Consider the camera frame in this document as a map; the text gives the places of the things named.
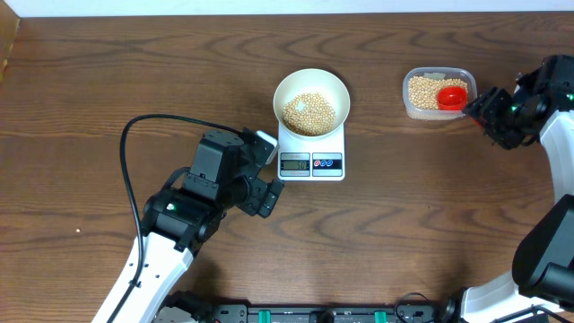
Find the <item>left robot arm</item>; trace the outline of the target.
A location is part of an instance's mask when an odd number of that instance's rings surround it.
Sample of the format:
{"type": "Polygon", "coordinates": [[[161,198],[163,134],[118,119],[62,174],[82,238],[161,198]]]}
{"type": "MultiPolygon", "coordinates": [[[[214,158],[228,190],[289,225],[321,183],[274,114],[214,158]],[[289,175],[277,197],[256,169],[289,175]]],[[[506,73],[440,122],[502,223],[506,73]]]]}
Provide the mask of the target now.
{"type": "Polygon", "coordinates": [[[174,171],[146,202],[140,222],[143,236],[134,241],[95,321],[152,321],[229,209],[268,217],[283,183],[266,183],[258,173],[278,148],[277,140],[263,131],[205,132],[191,166],[174,171]]]}

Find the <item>red plastic measuring scoop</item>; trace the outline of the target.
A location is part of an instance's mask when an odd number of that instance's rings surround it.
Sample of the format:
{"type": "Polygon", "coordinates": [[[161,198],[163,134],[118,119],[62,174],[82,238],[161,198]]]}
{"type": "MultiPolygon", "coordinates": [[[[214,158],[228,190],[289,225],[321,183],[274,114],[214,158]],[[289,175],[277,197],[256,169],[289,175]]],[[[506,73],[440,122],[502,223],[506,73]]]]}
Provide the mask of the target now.
{"type": "Polygon", "coordinates": [[[466,89],[460,86],[445,87],[437,94],[439,110],[462,110],[467,99],[466,89]]]}

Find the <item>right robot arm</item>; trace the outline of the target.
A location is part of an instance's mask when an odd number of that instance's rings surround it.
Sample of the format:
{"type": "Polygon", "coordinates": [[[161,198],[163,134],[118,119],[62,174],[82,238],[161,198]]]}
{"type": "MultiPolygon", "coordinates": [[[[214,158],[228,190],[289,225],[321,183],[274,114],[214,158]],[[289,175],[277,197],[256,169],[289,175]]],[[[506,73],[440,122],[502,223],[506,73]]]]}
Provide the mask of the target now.
{"type": "Polygon", "coordinates": [[[553,205],[519,243],[511,269],[449,297],[442,322],[563,322],[573,311],[573,58],[545,57],[516,84],[512,93],[490,88],[463,111],[506,150],[543,147],[553,205]]]}

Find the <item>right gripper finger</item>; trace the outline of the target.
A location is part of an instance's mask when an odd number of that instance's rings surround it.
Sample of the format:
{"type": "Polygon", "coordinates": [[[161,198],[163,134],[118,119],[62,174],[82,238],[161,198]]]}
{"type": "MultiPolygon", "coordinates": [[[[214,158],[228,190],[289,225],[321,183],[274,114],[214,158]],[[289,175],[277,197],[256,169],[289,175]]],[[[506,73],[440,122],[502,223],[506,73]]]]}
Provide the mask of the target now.
{"type": "Polygon", "coordinates": [[[480,128],[484,128],[484,122],[479,114],[476,114],[470,110],[466,112],[466,115],[473,120],[473,122],[480,128]]]}
{"type": "Polygon", "coordinates": [[[504,107],[505,90],[499,87],[491,87],[472,102],[468,103],[463,112],[466,115],[500,115],[504,107]]]}

